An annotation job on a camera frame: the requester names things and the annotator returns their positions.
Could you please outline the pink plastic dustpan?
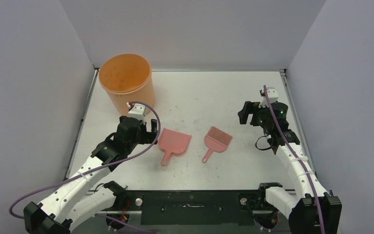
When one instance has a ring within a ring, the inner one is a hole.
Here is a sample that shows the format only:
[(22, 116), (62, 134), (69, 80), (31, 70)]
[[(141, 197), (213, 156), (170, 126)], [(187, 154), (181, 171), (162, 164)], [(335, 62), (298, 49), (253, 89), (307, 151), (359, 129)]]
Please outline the pink plastic dustpan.
[(172, 155), (182, 155), (190, 143), (191, 135), (164, 128), (158, 139), (158, 146), (164, 152), (160, 165), (168, 165)]

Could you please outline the pink hand brush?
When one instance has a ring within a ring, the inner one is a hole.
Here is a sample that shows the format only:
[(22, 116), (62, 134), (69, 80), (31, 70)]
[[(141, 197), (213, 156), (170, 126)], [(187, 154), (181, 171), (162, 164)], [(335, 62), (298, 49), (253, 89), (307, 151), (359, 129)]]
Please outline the pink hand brush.
[(202, 163), (206, 163), (213, 152), (224, 152), (228, 148), (232, 139), (232, 135), (211, 126), (208, 133), (204, 137), (204, 144), (208, 150), (202, 158)]

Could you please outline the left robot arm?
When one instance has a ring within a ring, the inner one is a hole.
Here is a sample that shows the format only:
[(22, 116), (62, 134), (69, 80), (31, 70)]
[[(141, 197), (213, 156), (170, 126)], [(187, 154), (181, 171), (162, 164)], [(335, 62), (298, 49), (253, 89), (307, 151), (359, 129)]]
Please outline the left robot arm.
[(85, 194), (119, 164), (130, 159), (139, 144), (156, 144), (161, 123), (151, 120), (151, 131), (146, 123), (133, 117), (121, 116), (114, 133), (99, 143), (73, 177), (38, 203), (30, 202), (24, 209), (24, 224), (29, 234), (69, 234), (96, 213), (125, 206), (123, 188), (110, 181), (89, 197)]

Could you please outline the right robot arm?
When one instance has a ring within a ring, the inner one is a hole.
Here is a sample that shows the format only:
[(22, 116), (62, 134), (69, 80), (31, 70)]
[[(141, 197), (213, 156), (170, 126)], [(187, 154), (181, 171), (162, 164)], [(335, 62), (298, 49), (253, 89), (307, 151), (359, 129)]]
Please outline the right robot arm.
[(299, 138), (289, 128), (286, 119), (288, 106), (281, 102), (262, 104), (246, 101), (238, 112), (240, 124), (260, 126), (274, 155), (284, 165), (296, 192), (296, 197), (273, 183), (260, 185), (256, 203), (262, 209), (271, 206), (286, 216), (293, 234), (336, 234), (342, 204), (319, 182), (309, 165)]

